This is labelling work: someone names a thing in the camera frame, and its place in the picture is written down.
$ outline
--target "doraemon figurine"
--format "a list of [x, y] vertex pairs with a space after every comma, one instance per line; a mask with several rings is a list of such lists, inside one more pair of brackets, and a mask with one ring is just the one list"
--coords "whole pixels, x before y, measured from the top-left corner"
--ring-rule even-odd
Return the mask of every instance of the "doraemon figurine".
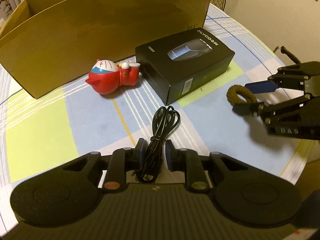
[[85, 81], [101, 95], [110, 94], [119, 86], [135, 86], [139, 76], [139, 63], [115, 64], [110, 60], [97, 60]]

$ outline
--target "white stripe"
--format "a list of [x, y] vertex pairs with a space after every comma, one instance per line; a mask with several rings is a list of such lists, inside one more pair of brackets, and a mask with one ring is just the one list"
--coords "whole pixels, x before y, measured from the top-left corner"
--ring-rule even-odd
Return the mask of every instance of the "white stripe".
[[218, 38], [218, 33], [224, 33], [224, 34], [221, 34], [220, 36], [222, 35], [225, 35], [227, 34], [228, 32], [226, 30], [220, 30], [220, 31], [212, 31], [212, 30], [209, 30], [210, 33], [214, 34], [217, 38]]
[[[5, 83], [5, 90], [4, 93], [1, 94], [1, 99], [3, 99], [4, 97], [6, 97], [7, 92], [8, 92], [8, 87], [9, 87], [9, 81], [11, 79], [11, 76], [7, 73], [7, 75], [5, 75], [4, 78], [4, 83]], [[4, 104], [1, 105], [1, 110], [4, 110], [6, 107]], [[1, 122], [1, 128], [3, 128], [5, 125], [5, 122]], [[9, 181], [8, 181], [8, 174], [7, 174], [7, 170], [6, 170], [6, 165], [5, 165], [5, 157], [4, 157], [4, 135], [1, 135], [1, 152], [2, 152], [2, 163], [1, 163], [1, 179], [3, 182], [3, 186], [1, 187], [1, 190], [3, 192], [3, 194], [5, 196], [10, 196], [9, 192]], [[12, 224], [15, 224], [16, 222], [12, 221], [12, 214], [9, 214], [8, 211], [10, 211], [10, 205], [6, 200], [1, 199], [1, 211], [2, 211], [2, 216], [3, 216], [3, 220], [4, 220], [4, 224], [7, 228], [8, 228], [8, 223], [5, 222], [11, 222]]]
[[135, 92], [133, 89], [132, 89], [132, 92], [134, 93], [135, 97], [137, 98], [137, 100], [138, 100], [138, 102], [139, 102], [140, 106], [142, 107], [143, 112], [144, 112], [144, 113], [145, 113], [145, 115], [147, 116], [147, 118], [148, 118], [149, 122], [150, 122], [150, 123], [152, 123], [152, 120], [150, 119], [150, 117], [149, 117], [149, 115], [148, 115], [148, 113], [147, 113], [146, 109], [145, 109], [145, 108], [144, 108], [144, 106], [142, 105], [142, 103], [141, 103], [140, 99], [138, 98], [138, 96], [137, 96], [136, 92]]
[[10, 108], [10, 111], [8, 111], [8, 105], [6, 109], [3, 110], [3, 113], [0, 115], [0, 119], [4, 119], [8, 116], [8, 114], [14, 112], [15, 110], [19, 111], [19, 106], [25, 104], [27, 101], [31, 100], [32, 98], [30, 96], [23, 98], [18, 104]]
[[219, 24], [217, 24], [216, 22], [212, 22], [212, 23], [206, 23], [204, 24], [205, 29], [207, 31], [209, 30], [214, 30], [214, 29], [220, 29], [221, 31], [226, 32], [226, 30], [224, 28], [222, 28]]
[[221, 39], [221, 38], [225, 38], [225, 37], [229, 37], [229, 36], [232, 36], [230, 33], [226, 33], [226, 34], [223, 34], [223, 35], [220, 35], [220, 36], [217, 36], [218, 39]]
[[42, 103], [43, 101], [44, 101], [44, 102], [43, 102], [42, 104], [46, 104], [47, 102], [50, 102], [50, 101], [52, 101], [52, 100], [55, 100], [56, 98], [59, 98], [59, 97], [63, 97], [65, 94], [67, 94], [67, 93], [69, 93], [69, 92], [71, 92], [71, 91], [73, 91], [73, 90], [75, 90], [75, 89], [77, 89], [77, 88], [79, 88], [79, 87], [82, 87], [82, 86], [87, 87], [88, 84], [86, 84], [86, 83], [81, 84], [81, 85], [79, 85], [79, 86], [77, 86], [77, 87], [75, 87], [75, 88], [73, 88], [73, 89], [70, 89], [68, 92], [63, 93], [63, 94], [60, 94], [60, 95], [58, 95], [58, 96], [56, 96], [56, 97], [54, 97], [54, 98], [51, 98], [51, 99], [49, 99], [49, 100], [47, 100], [47, 101], [46, 101], [46, 98], [45, 98], [45, 97], [40, 98], [40, 99], [37, 99], [37, 100], [34, 100], [32, 103], [30, 103], [30, 104], [28, 104], [28, 105], [20, 108], [19, 111], [18, 111], [18, 113], [13, 114], [13, 115], [10, 116], [9, 118], [7, 118], [7, 122], [8, 122], [8, 120], [13, 119], [14, 117], [16, 117], [17, 115], [20, 115], [22, 112], [26, 111], [27, 109], [29, 109], [29, 108], [31, 108], [31, 107], [33, 107], [33, 106], [35, 106], [35, 105], [41, 105], [41, 103]]
[[255, 38], [253, 38], [252, 36], [248, 37], [248, 36], [239, 36], [239, 38], [241, 38], [242, 42], [247, 44], [247, 47], [250, 50], [254, 50], [256, 51], [256, 54], [265, 62], [268, 61], [272, 58], [274, 58], [274, 56], [269, 53], [261, 44], [260, 42], [258, 42]]
[[139, 112], [138, 112], [138, 110], [137, 110], [137, 108], [136, 108], [135, 104], [133, 103], [133, 101], [132, 101], [132, 99], [131, 99], [131, 97], [130, 97], [129, 93], [127, 92], [127, 90], [125, 90], [125, 93], [126, 93], [127, 97], [129, 98], [129, 101], [131, 102], [131, 105], [132, 105], [133, 109], [135, 110], [135, 112], [136, 112], [136, 114], [137, 114], [138, 118], [140, 119], [140, 121], [141, 121], [141, 123], [142, 123], [143, 127], [147, 130], [147, 133], [148, 133], [149, 137], [151, 137], [152, 135], [150, 134], [150, 132], [149, 132], [148, 128], [146, 127], [146, 125], [145, 125], [144, 121], [142, 120], [142, 118], [141, 118], [141, 116], [140, 116], [140, 114], [139, 114]]
[[9, 103], [7, 103], [7, 106], [11, 106], [12, 104], [14, 104], [16, 101], [22, 99], [23, 97], [28, 96], [29, 94], [27, 92], [25, 92], [24, 90], [21, 90], [21, 95], [18, 96], [17, 98], [15, 98], [14, 100], [10, 101]]
[[[143, 82], [143, 79], [141, 78], [141, 82], [140, 82], [140, 84], [141, 84], [141, 86], [143, 86], [144, 85], [144, 82]], [[158, 101], [156, 100], [156, 98], [154, 97], [154, 95], [152, 94], [152, 92], [151, 92], [151, 90], [149, 89], [149, 87], [148, 87], [148, 85], [147, 84], [145, 84], [145, 87], [147, 88], [147, 90], [149, 91], [149, 93], [150, 93], [150, 95], [151, 95], [151, 97], [153, 98], [153, 100], [156, 102], [156, 105], [158, 106], [158, 107], [156, 107], [156, 105], [155, 104], [153, 104], [153, 106], [154, 106], [154, 108], [155, 108], [155, 110], [158, 110], [158, 108], [160, 107], [160, 105], [159, 105], [159, 103], [158, 103]]]
[[148, 96], [150, 102], [152, 103], [153, 107], [157, 110], [158, 108], [156, 107], [155, 103], [151, 100], [149, 94], [147, 93], [146, 89], [145, 89], [145, 86], [143, 85], [143, 81], [142, 81], [142, 78], [139, 78], [139, 83], [140, 85], [142, 86], [143, 90], [145, 91], [146, 95]]
[[221, 28], [220, 26], [219, 26], [219, 28], [215, 28], [215, 29], [217, 29], [217, 30], [213, 30], [212, 27], [206, 28], [206, 30], [208, 32], [212, 33], [215, 36], [217, 36], [217, 33], [227, 33], [227, 31], [225, 29]]
[[0, 198], [2, 198], [5, 202], [5, 205], [1, 207], [1, 215], [6, 229], [10, 231], [17, 224], [17, 219], [15, 218], [10, 206], [10, 194], [12, 192], [12, 185], [8, 184], [4, 187], [5, 189], [1, 190], [0, 195]]
[[23, 120], [25, 120], [25, 119], [28, 118], [29, 116], [31, 116], [31, 115], [33, 115], [34, 113], [38, 112], [40, 109], [42, 109], [42, 108], [44, 108], [44, 107], [46, 107], [46, 106], [49, 106], [49, 105], [51, 105], [51, 104], [53, 104], [53, 103], [55, 103], [55, 102], [57, 102], [57, 101], [65, 98], [65, 97], [67, 97], [67, 96], [70, 96], [70, 95], [72, 95], [72, 94], [74, 94], [74, 93], [76, 93], [76, 92], [78, 92], [78, 91], [80, 91], [80, 90], [82, 90], [82, 89], [90, 86], [90, 85], [85, 85], [85, 86], [83, 86], [83, 85], [78, 86], [79, 89], [77, 89], [77, 90], [75, 90], [75, 91], [73, 91], [73, 90], [76, 89], [76, 88], [78, 88], [78, 87], [76, 87], [76, 88], [74, 88], [74, 89], [71, 89], [71, 90], [68, 91], [66, 94], [62, 94], [62, 95], [60, 95], [60, 96], [56, 96], [55, 98], [52, 98], [52, 99], [46, 101], [43, 105], [39, 105], [37, 108], [35, 108], [35, 109], [33, 109], [32, 111], [24, 114], [22, 117], [18, 118], [17, 120], [9, 123], [10, 125], [9, 125], [9, 126], [7, 125], [6, 129], [2, 130], [2, 131], [0, 132], [0, 134], [3, 134], [3, 133], [4, 133], [5, 131], [7, 131], [8, 129], [14, 127], [15, 125], [17, 125], [18, 123], [22, 122]]
[[[8, 77], [7, 77], [7, 83], [9, 82], [9, 80], [10, 80], [10, 76], [9, 76], [9, 74], [8, 74]], [[70, 84], [70, 85], [68, 85], [67, 87], [69, 87], [69, 86], [71, 86], [71, 85], [74, 85], [75, 83], [77, 83], [77, 82], [79, 82], [79, 81], [81, 81], [81, 80], [78, 80], [78, 81], [76, 81], [76, 82], [74, 82], [74, 83], [72, 83], [72, 84]], [[68, 94], [66, 94], [66, 96], [68, 96], [68, 95], [71, 95], [71, 94], [73, 94], [73, 93], [75, 93], [75, 92], [77, 92], [77, 91], [79, 91], [79, 90], [76, 90], [76, 91], [74, 91], [74, 92], [72, 92], [72, 93], [68, 93]], [[7, 106], [9, 105], [13, 105], [14, 103], [16, 103], [18, 100], [20, 100], [21, 98], [24, 98], [24, 97], [28, 97], [29, 95], [28, 94], [22, 94], [22, 95], [20, 95], [20, 96], [18, 96], [16, 99], [14, 99], [12, 102], [10, 102], [9, 104], [7, 104]], [[41, 108], [43, 108], [43, 107], [45, 107], [45, 106], [42, 106], [42, 107], [38, 107], [37, 109], [35, 109], [36, 111], [33, 111], [31, 114], [33, 114], [33, 113], [35, 113], [35, 112], [37, 112], [38, 110], [40, 110]], [[1, 125], [1, 130], [3, 130], [4, 129], [4, 124], [5, 124], [5, 122], [2, 122], [2, 125]], [[13, 127], [14, 125], [11, 125], [11, 126], [7, 126], [6, 127], [6, 129], [5, 130], [7, 130], [7, 129], [9, 129], [9, 128], [11, 128], [11, 127]], [[4, 177], [3, 177], [3, 175], [5, 176], [5, 180], [6, 180], [6, 182], [7, 182], [7, 185], [8, 185], [8, 178], [7, 178], [7, 173], [6, 173], [6, 166], [5, 166], [5, 160], [4, 160], [4, 144], [3, 144], [3, 136], [4, 136], [4, 133], [2, 132], [1, 133], [1, 150], [2, 150], [2, 157], [3, 157], [3, 163], [2, 163], [2, 166], [3, 166], [3, 170], [1, 171], [1, 179], [2, 179], [2, 182], [3, 182], [3, 185], [5, 184], [4, 183]], [[10, 195], [10, 192], [8, 192], [8, 187], [5, 187], [6, 188], [6, 194], [8, 195]], [[3, 205], [3, 203], [2, 203], [2, 206], [3, 206], [3, 208], [2, 208], [2, 214], [5, 216], [5, 218], [6, 219], [10, 219], [11, 220], [11, 222], [12, 222], [12, 224], [14, 225], [14, 224], [16, 224], [16, 221], [14, 220], [14, 217], [12, 217], [12, 214], [11, 214], [11, 212], [12, 212], [12, 210], [11, 210], [11, 208], [9, 207], [9, 205], [8, 205], [8, 203], [5, 203], [5, 205]]]
[[[82, 81], [82, 80], [84, 80], [84, 79], [86, 79], [86, 78], [87, 78], [87, 77], [82, 77], [82, 78], [80, 78], [79, 80], [77, 80], [77, 81], [75, 81], [75, 82], [73, 82], [73, 83], [71, 83], [71, 84], [69, 84], [69, 85], [67, 85], [67, 86], [65, 86], [65, 87], [62, 87], [62, 89], [66, 89], [66, 88], [68, 88], [68, 87], [70, 87], [70, 86], [73, 86], [74, 84], [76, 84], [76, 83], [78, 83], [78, 82], [80, 82], [80, 81]], [[60, 91], [60, 89], [61, 89], [61, 87], [53, 90], [50, 94], [52, 95], [52, 93], [57, 92], [57, 91]], [[22, 101], [22, 102], [19, 102], [19, 104], [15, 105], [14, 107], [11, 107], [11, 108], [10, 108], [10, 111], [7, 111], [7, 113], [5, 113], [6, 115], [12, 113], [17, 107], [19, 107], [20, 105], [24, 104], [25, 101], [28, 101], [28, 100], [32, 100], [32, 99], [33, 99], [29, 94], [24, 94], [24, 95], [27, 96], [27, 97], [26, 97], [26, 100], [24, 100], [24, 101]], [[24, 109], [24, 108], [27, 108], [27, 109], [28, 109], [28, 108], [32, 107], [33, 104], [37, 104], [37, 103], [39, 103], [39, 101], [43, 101], [43, 99], [44, 99], [44, 98], [40, 98], [40, 99], [34, 100], [34, 101], [33, 101], [32, 103], [30, 103], [29, 105], [26, 105], [26, 106], [24, 106], [24, 107], [21, 108], [21, 109], [18, 109], [19, 114], [21, 113], [21, 110], [22, 110], [22, 109]]]
[[148, 112], [149, 112], [149, 114], [150, 114], [150, 116], [151, 116], [150, 123], [152, 123], [152, 118], [153, 118], [153, 116], [152, 116], [152, 113], [151, 113], [151, 111], [150, 111], [150, 109], [149, 109], [148, 105], [146, 104], [146, 102], [144, 101], [144, 99], [143, 99], [142, 95], [140, 94], [139, 89], [135, 89], [135, 90], [137, 91], [138, 95], [140, 96], [141, 100], [143, 101], [144, 105], [146, 106], [146, 108], [147, 108], [147, 110], [148, 110]]
[[197, 152], [200, 154], [201, 150], [200, 148], [198, 147], [198, 145], [196, 144], [195, 140], [193, 139], [193, 137], [191, 136], [191, 134], [189, 133], [187, 127], [185, 126], [185, 124], [183, 122], [181, 122], [181, 129], [183, 130], [183, 132], [185, 133], [186, 135], [186, 132], [188, 134], [188, 136], [186, 135], [186, 138], [188, 139], [190, 145], [192, 146], [192, 148], [196, 148], [197, 149]]
[[[4, 74], [4, 71], [1, 71], [0, 73], [0, 84], [2, 85], [2, 77], [3, 77], [3, 74]], [[0, 95], [0, 99], [2, 100], [3, 98], [3, 93], [1, 93]], [[4, 173], [3, 173], [3, 166], [4, 166], [4, 144], [3, 144], [3, 136], [1, 136], [1, 153], [2, 153], [2, 156], [1, 156], [1, 172], [0, 172], [0, 175], [1, 175], [1, 183], [2, 185], [1, 186], [5, 186], [5, 183], [4, 183]]]
[[120, 89], [121, 89], [121, 91], [122, 91], [124, 100], [127, 102], [128, 106], [129, 106], [129, 109], [130, 109], [131, 113], [133, 114], [133, 117], [135, 118], [135, 120], [136, 120], [136, 122], [137, 122], [137, 124], [138, 124], [138, 126], [139, 126], [139, 128], [140, 128], [140, 130], [141, 130], [142, 133], [143, 133], [143, 136], [144, 136], [145, 138], [147, 138], [148, 136], [145, 134], [144, 129], [143, 129], [142, 126], [140, 125], [140, 123], [139, 123], [139, 121], [138, 121], [138, 118], [137, 118], [136, 114], [134, 113], [134, 111], [133, 111], [133, 109], [132, 109], [132, 107], [131, 107], [128, 99], [127, 99], [127, 96], [126, 96], [125, 93], [124, 93], [124, 89], [123, 89], [122, 87], [120, 87]]

